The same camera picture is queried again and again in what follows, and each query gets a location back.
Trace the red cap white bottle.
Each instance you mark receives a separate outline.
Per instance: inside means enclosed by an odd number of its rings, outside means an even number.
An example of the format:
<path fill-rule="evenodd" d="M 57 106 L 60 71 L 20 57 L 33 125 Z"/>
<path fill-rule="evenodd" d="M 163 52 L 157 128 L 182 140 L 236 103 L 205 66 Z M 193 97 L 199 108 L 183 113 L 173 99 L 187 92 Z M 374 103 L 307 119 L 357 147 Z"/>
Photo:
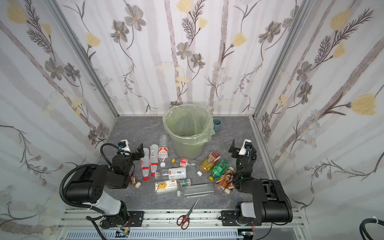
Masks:
<path fill-rule="evenodd" d="M 158 154 L 159 154 L 159 146 L 156 144 L 151 145 L 150 147 L 150 170 L 151 176 L 154 177 L 158 168 Z"/>
<path fill-rule="evenodd" d="M 148 148 L 143 148 L 144 157 L 141 158 L 141 168 L 143 174 L 143 180 L 148 181 L 150 179 L 150 150 Z"/>

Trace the green plastic bottle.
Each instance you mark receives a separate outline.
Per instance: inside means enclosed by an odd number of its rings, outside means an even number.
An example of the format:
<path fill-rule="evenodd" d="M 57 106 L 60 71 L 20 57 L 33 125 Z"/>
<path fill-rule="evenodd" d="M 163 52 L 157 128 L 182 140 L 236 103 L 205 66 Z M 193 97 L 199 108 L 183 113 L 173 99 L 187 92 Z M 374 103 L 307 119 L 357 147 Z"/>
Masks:
<path fill-rule="evenodd" d="M 209 176 L 210 182 L 213 182 L 215 179 L 218 179 L 229 167 L 229 162 L 227 160 L 221 160 L 213 169 L 212 173 Z"/>

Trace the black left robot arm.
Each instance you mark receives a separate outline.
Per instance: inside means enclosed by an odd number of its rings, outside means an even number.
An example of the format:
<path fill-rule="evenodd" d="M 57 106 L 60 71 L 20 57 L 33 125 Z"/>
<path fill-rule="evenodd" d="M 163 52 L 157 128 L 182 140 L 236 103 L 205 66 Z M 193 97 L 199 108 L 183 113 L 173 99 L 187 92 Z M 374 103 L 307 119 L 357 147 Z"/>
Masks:
<path fill-rule="evenodd" d="M 59 186 L 59 195 L 68 206 L 93 210 L 99 217 L 87 217 L 97 229 L 125 227 L 132 216 L 123 201 L 111 197 L 104 188 L 126 189 L 134 185 L 135 161 L 145 156 L 140 144 L 135 152 L 129 148 L 127 140 L 117 145 L 105 143 L 100 147 L 105 165 L 84 164 L 69 171 Z"/>

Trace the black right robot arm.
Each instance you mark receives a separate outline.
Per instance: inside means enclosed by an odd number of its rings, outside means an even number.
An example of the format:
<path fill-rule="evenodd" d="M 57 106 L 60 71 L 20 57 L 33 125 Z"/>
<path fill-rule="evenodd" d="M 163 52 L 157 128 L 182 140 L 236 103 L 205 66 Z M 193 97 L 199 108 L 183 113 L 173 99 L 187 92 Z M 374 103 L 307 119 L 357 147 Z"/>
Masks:
<path fill-rule="evenodd" d="M 229 153 L 236 159 L 236 171 L 231 185 L 239 193 L 251 195 L 252 201 L 238 202 L 233 211 L 221 211 L 219 220 L 223 226 L 261 226 L 263 223 L 283 226 L 292 222 L 292 204 L 281 182 L 252 176 L 257 159 L 257 151 L 252 142 L 245 139 L 243 145 L 237 148 L 233 141 Z"/>

